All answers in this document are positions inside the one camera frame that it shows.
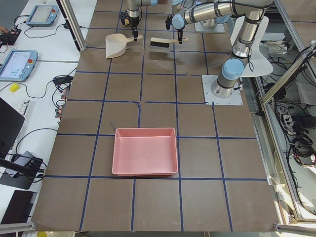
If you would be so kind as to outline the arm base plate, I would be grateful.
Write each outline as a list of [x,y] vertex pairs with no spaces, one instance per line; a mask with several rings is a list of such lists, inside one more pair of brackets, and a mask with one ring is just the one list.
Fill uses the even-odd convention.
[[214,23],[213,25],[204,25],[203,22],[195,23],[195,31],[198,33],[223,34],[225,32],[223,24]]
[[204,101],[207,105],[242,106],[239,85],[236,82],[232,88],[222,88],[217,81],[217,75],[202,75]]

